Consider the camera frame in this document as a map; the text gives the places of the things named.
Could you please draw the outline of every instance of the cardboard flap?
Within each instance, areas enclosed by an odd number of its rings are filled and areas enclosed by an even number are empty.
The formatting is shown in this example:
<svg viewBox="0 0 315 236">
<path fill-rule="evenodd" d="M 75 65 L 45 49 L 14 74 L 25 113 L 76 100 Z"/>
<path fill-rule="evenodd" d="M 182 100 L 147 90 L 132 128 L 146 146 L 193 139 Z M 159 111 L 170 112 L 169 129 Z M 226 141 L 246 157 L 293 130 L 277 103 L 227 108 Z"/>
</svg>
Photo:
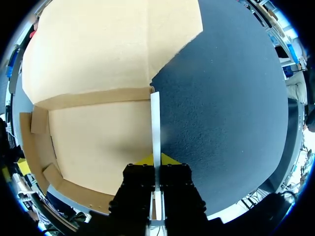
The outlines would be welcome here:
<svg viewBox="0 0 315 236">
<path fill-rule="evenodd" d="M 109 91 L 89 92 L 82 94 L 65 94 L 41 101 L 36 104 L 35 108 L 41 107 L 48 110 L 57 110 L 108 102 L 149 100 L 150 94 L 153 92 L 153 90 L 153 87 L 148 86 L 145 88 L 119 88 Z"/>
<path fill-rule="evenodd" d="M 50 164 L 45 170 L 44 170 L 44 176 L 48 180 L 48 182 L 55 188 L 58 189 L 60 184 L 63 181 L 62 175 L 59 173 L 57 168 Z"/>
<path fill-rule="evenodd" d="M 54 0 L 24 53 L 23 90 L 37 104 L 142 88 L 201 32 L 198 0 Z"/>
<path fill-rule="evenodd" d="M 47 131 L 48 110 L 34 106 L 31 116 L 31 133 L 44 134 Z"/>
<path fill-rule="evenodd" d="M 42 173 L 40 157 L 36 151 L 35 134 L 31 133 L 31 113 L 20 113 L 21 135 L 23 152 L 30 171 L 35 175 L 40 189 L 46 194 L 49 183 Z"/>
<path fill-rule="evenodd" d="M 99 193 L 63 179 L 53 164 L 44 171 L 44 175 L 49 183 L 64 196 L 90 209 L 109 214 L 109 202 L 114 199 L 114 196 Z"/>
</svg>

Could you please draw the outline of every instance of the table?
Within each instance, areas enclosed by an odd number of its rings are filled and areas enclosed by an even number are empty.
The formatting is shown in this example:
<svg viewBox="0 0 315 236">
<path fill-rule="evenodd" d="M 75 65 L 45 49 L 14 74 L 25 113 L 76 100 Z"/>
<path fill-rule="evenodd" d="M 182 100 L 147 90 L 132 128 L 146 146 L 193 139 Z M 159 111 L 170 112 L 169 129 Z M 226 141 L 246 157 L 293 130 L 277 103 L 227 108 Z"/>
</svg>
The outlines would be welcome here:
<svg viewBox="0 0 315 236">
<path fill-rule="evenodd" d="M 160 91 L 162 151 L 190 165 L 210 215 L 255 190 L 276 169 L 288 109 L 279 59 L 257 19 L 236 1 L 199 5 L 204 31 L 152 85 Z M 13 106 L 21 140 L 18 113 L 32 105 L 20 79 Z"/>
</svg>

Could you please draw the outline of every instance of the yellow plastic piece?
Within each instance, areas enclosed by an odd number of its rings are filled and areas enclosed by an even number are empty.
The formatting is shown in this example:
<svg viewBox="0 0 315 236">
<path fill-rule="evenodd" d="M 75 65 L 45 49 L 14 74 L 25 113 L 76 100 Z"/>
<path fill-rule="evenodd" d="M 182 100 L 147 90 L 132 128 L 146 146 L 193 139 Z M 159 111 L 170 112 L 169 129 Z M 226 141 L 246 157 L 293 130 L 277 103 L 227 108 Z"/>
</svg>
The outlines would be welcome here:
<svg viewBox="0 0 315 236">
<path fill-rule="evenodd" d="M 4 179 L 5 179 L 5 182 L 11 182 L 11 176 L 10 176 L 10 173 L 9 173 L 9 170 L 7 167 L 4 167 L 2 169 L 2 174 L 4 176 Z"/>
<path fill-rule="evenodd" d="M 175 161 L 173 158 L 169 157 L 168 155 L 165 155 L 164 153 L 161 154 L 162 159 L 162 165 L 172 164 L 172 165 L 180 165 L 181 163 L 178 161 Z M 148 156 L 147 158 L 137 162 L 135 165 L 143 165 L 147 164 L 149 166 L 153 165 L 153 154 Z"/>
<path fill-rule="evenodd" d="M 23 176 L 26 175 L 26 174 L 29 174 L 31 172 L 30 168 L 29 168 L 29 165 L 26 162 L 26 159 L 20 158 L 18 160 L 17 164 L 18 164 L 18 166 L 19 166 Z"/>
</svg>

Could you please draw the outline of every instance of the cardboard box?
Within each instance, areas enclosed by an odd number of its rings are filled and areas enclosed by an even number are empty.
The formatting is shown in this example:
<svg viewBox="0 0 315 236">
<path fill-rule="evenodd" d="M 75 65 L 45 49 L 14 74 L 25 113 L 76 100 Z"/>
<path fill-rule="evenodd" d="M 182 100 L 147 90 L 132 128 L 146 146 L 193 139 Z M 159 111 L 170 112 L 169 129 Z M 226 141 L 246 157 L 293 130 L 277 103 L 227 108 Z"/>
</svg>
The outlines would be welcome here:
<svg viewBox="0 0 315 236">
<path fill-rule="evenodd" d="M 108 213 L 128 163 L 152 153 L 152 78 L 202 32 L 197 0 L 54 0 L 26 48 L 23 151 L 46 193 Z"/>
<path fill-rule="evenodd" d="M 63 109 L 52 98 L 53 109 L 46 103 L 33 114 L 20 113 L 23 151 L 41 190 L 46 193 L 51 184 L 75 202 L 108 213 L 123 169 L 152 153 L 151 92 L 147 87 L 81 94 L 84 106 L 69 95 Z"/>
</svg>

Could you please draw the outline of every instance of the wire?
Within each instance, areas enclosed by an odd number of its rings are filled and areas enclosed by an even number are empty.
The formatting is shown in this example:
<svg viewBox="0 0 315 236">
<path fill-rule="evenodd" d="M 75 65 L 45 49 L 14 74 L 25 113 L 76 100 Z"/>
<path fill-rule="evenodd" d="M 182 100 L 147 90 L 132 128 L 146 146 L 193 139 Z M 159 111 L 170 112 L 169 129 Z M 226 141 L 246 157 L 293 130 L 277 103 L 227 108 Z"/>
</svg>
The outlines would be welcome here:
<svg viewBox="0 0 315 236">
<path fill-rule="evenodd" d="M 158 232 L 157 232 L 157 236 L 158 236 L 158 234 L 159 234 L 159 230 L 161 229 L 161 226 L 159 227 L 159 229 L 158 229 Z"/>
<path fill-rule="evenodd" d="M 296 200 L 297 200 L 296 194 L 293 193 L 292 191 L 284 191 L 283 193 L 281 193 L 281 195 L 283 196 L 286 193 L 291 194 L 294 197 L 294 202 L 296 203 Z"/>
<path fill-rule="evenodd" d="M 59 233 L 60 233 L 60 231 L 57 230 L 57 229 L 48 229 L 48 230 L 43 230 L 43 231 L 42 231 L 42 234 L 44 235 L 44 234 L 47 233 L 47 232 L 59 232 Z"/>
<path fill-rule="evenodd" d="M 17 139 L 13 134 L 11 134 L 9 131 L 7 131 L 13 138 Z"/>
</svg>

